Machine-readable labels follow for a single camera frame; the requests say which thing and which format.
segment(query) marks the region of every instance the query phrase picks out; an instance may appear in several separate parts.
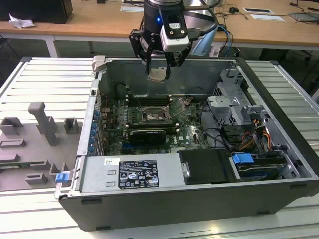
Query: black cable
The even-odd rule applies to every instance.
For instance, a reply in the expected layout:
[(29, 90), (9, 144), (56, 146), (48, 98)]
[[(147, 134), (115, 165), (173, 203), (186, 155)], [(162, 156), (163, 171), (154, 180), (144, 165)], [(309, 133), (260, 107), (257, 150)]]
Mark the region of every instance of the black cable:
[(208, 104), (208, 100), (205, 101), (204, 105), (203, 105), (202, 108), (201, 108), (200, 115), (199, 115), (199, 127), (202, 129), (202, 131), (204, 131), (204, 133), (206, 133), (207, 137), (209, 137), (209, 138), (211, 138), (211, 139), (213, 139), (213, 140), (215, 140), (215, 141), (221, 143), (221, 144), (224, 145), (226, 148), (229, 148), (223, 141), (217, 139), (217, 137), (211, 136), (209, 133), (206, 132), (206, 130), (208, 130), (208, 129), (210, 129), (210, 128), (208, 128), (208, 129), (204, 129), (204, 128), (203, 128), (203, 125), (201, 124), (201, 118), (202, 118), (203, 111), (204, 111), (204, 108), (205, 108), (206, 104)]
[(11, 69), (13, 69), (13, 67), (11, 66), (11, 62), (10, 62), (10, 61), (8, 61), (8, 60), (0, 60), (0, 61), (4, 61), (4, 62), (7, 62), (7, 63), (9, 63), (9, 65), (10, 65), (10, 68), (11, 68)]
[(190, 90), (192, 90), (192, 89), (195, 89), (195, 88), (198, 88), (198, 89), (202, 90), (202, 91), (208, 96), (208, 93), (207, 93), (202, 87), (200, 87), (200, 86), (193, 86), (193, 87), (189, 88), (187, 91), (185, 91), (185, 95), (188, 96), (188, 95), (189, 95), (188, 92), (189, 92)]
[(5, 43), (11, 48), (11, 50), (15, 53), (15, 55), (19, 58), (19, 59), (21, 59), (21, 57), (19, 56), (19, 54), (12, 48), (12, 46), (8, 43), (8, 41), (5, 39), (5, 38), (3, 38), (1, 35), (0, 35), (0, 37), (5, 41)]
[[(204, 2), (204, 0), (199, 0), (199, 1), (201, 2), (202, 5), (207, 6), (207, 4)], [(216, 18), (214, 12), (210, 8), (207, 11), (211, 14), (215, 23), (209, 29), (207, 29), (205, 31), (201, 31), (200, 36), (204, 36), (204, 35), (212, 32), (213, 30), (215, 30), (218, 27), (218, 19)]]
[(140, 24), (140, 28), (139, 28), (139, 30), (141, 30), (141, 29), (142, 29), (143, 23), (144, 23), (144, 17), (142, 17), (142, 20), (141, 20), (141, 24)]
[(234, 42), (234, 36), (233, 36), (233, 34), (232, 34), (230, 31), (228, 31), (228, 33), (231, 35), (231, 42), (230, 42), (229, 49), (228, 49), (227, 52), (225, 53), (225, 56), (224, 56), (224, 57), (226, 57), (226, 55), (227, 55), (228, 52), (230, 51), (230, 49), (231, 49), (231, 47), (232, 47), (232, 45), (233, 45), (233, 42)]
[(301, 86), (303, 86), (303, 84), (305, 83), (305, 81), (306, 81), (308, 75), (313, 71), (313, 69), (316, 67), (316, 65), (317, 65), (318, 63), (319, 63), (319, 60), (316, 61), (316, 62), (314, 63), (314, 65), (311, 67), (311, 69), (307, 72), (307, 74), (306, 74), (305, 77), (303, 78), (303, 81), (301, 82)]
[(184, 11), (201, 11), (201, 10), (208, 10), (210, 8), (216, 7), (219, 5), (221, 0), (218, 0), (217, 2), (211, 4), (211, 5), (205, 5), (205, 6), (185, 6)]

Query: metal worktable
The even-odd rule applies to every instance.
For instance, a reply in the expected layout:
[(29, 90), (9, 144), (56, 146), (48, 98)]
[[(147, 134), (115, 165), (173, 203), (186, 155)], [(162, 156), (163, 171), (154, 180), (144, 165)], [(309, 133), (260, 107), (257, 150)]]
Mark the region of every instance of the metal worktable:
[[(91, 81), (90, 58), (33, 58), (21, 62), (0, 90), (0, 120), (19, 116), (34, 122), (28, 103), (45, 101), (56, 122), (83, 120)], [(248, 61), (269, 92), (311, 147), (319, 153), (319, 109), (286, 73), (270, 62)], [(131, 228), (99, 232), (80, 230), (53, 196), (54, 189), (0, 192), (1, 238), (318, 238), (319, 194), (300, 198), (274, 215)]]

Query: desk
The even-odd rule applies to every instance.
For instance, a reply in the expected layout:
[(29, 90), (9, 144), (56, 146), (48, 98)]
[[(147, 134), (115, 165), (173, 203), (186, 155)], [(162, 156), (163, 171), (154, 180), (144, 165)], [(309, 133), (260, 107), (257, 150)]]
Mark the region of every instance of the desk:
[[(243, 7), (266, 8), (275, 14), (286, 15), (300, 12), (289, 6), (290, 0), (228, 0), (236, 4), (241, 12)], [(14, 29), (7, 22), (0, 22), (0, 34), (6, 38), (45, 40), (51, 57), (58, 52), (54, 40), (129, 42), (128, 35), (133, 28), (138, 28), (143, 14), (140, 12), (122, 12), (121, 4), (107, 2), (96, 4), (92, 1), (72, 0), (73, 13), (66, 24), (36, 23), (30, 29)], [(318, 3), (299, 2), (304, 9), (319, 8)], [(233, 46), (319, 50), (319, 26), (316, 24), (295, 23), (289, 16), (282, 16), (285, 21), (254, 20), (250, 15), (230, 15), (226, 19), (228, 29), (234, 35)], [(222, 44), (225, 34), (218, 32), (215, 42)]]

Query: warning label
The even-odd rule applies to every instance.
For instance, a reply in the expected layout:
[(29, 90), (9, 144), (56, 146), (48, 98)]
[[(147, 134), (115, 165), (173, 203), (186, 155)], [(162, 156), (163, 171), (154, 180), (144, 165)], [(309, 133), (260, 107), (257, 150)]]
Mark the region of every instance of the warning label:
[(159, 187), (156, 160), (129, 161), (119, 163), (119, 188)]

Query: cable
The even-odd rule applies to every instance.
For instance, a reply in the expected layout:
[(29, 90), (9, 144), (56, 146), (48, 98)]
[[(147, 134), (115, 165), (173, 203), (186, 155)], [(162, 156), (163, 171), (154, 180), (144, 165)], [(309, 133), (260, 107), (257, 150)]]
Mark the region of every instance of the cable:
[(227, 54), (228, 54), (228, 52), (229, 52), (229, 50), (230, 50), (230, 48), (232, 47), (233, 42), (234, 42), (234, 36), (233, 36), (233, 34), (232, 34), (230, 31), (228, 31), (228, 32), (229, 32), (229, 34), (231, 35), (231, 43), (230, 43), (230, 46), (229, 46), (227, 52), (225, 53), (225, 57), (227, 56)]
[(211, 5), (205, 5), (205, 6), (185, 6), (184, 11), (201, 11), (201, 10), (208, 10), (210, 8), (216, 7), (219, 5), (221, 0), (218, 0), (217, 2), (211, 4)]
[(8, 42), (5, 38), (3, 38), (1, 35), (0, 35), (0, 37), (5, 41), (6, 45), (8, 45), (8, 46), (11, 48), (11, 50), (15, 53), (15, 55), (16, 55), (19, 59), (21, 59), (21, 57), (19, 56), (19, 54), (13, 49), (13, 47), (9, 44), (9, 42)]
[[(201, 2), (202, 5), (207, 6), (207, 4), (204, 2), (204, 0), (199, 0), (199, 1)], [(205, 30), (205, 31), (201, 31), (200, 36), (204, 36), (204, 35), (206, 35), (206, 34), (212, 32), (213, 30), (215, 30), (215, 29), (218, 27), (218, 20), (217, 20), (217, 18), (216, 18), (216, 16), (215, 16), (214, 12), (213, 12), (210, 8), (209, 8), (207, 11), (208, 11), (208, 12), (211, 14), (211, 16), (213, 17), (213, 19), (214, 19), (214, 24), (213, 24), (209, 29), (207, 29), (207, 30)]]
[(12, 65), (11, 65), (11, 62), (10, 62), (10, 61), (8, 61), (8, 60), (0, 60), (0, 61), (4, 61), (4, 62), (9, 63), (9, 65), (10, 65), (11, 69), (14, 69), (14, 68), (12, 67)]
[(220, 28), (225, 31), (225, 33), (226, 33), (226, 35), (227, 35), (227, 39), (229, 39), (228, 50), (227, 50), (227, 52), (226, 52), (225, 55), (224, 55), (224, 57), (226, 57), (227, 54), (228, 54), (228, 52), (229, 52), (229, 50), (230, 50), (230, 48), (231, 48), (231, 46), (233, 45), (234, 36), (233, 36), (233, 34), (232, 34), (230, 31), (228, 31), (227, 29), (225, 29), (225, 28), (223, 28), (223, 27), (221, 27), (221, 26), (220, 26)]
[(203, 128), (203, 125), (201, 124), (201, 118), (202, 118), (203, 111), (204, 111), (204, 108), (205, 108), (206, 104), (208, 104), (208, 100), (205, 101), (204, 105), (203, 105), (202, 108), (201, 108), (200, 115), (199, 115), (199, 127), (206, 133), (206, 135), (207, 135), (209, 138), (211, 138), (211, 139), (213, 139), (213, 140), (215, 140), (215, 141), (221, 143), (221, 144), (224, 145), (226, 148), (229, 148), (223, 141), (217, 139), (217, 137), (211, 136), (209, 133), (206, 132), (206, 130), (208, 130), (208, 129), (213, 129), (213, 128), (208, 128), (208, 129), (204, 129), (204, 128)]
[(311, 67), (311, 69), (307, 72), (307, 74), (305, 75), (305, 77), (303, 78), (302, 82), (301, 82), (301, 86), (303, 86), (303, 84), (305, 83), (308, 75), (313, 71), (313, 69), (316, 67), (316, 65), (319, 63), (319, 59), (314, 63), (314, 65)]
[(208, 93), (207, 93), (202, 87), (200, 87), (200, 86), (193, 86), (193, 87), (189, 88), (189, 89), (185, 92), (185, 95), (186, 95), (186, 96), (189, 96), (190, 94), (189, 94), (188, 92), (189, 92), (190, 90), (192, 90), (192, 89), (195, 89), (195, 88), (198, 88), (198, 89), (202, 90), (202, 91), (208, 96)]

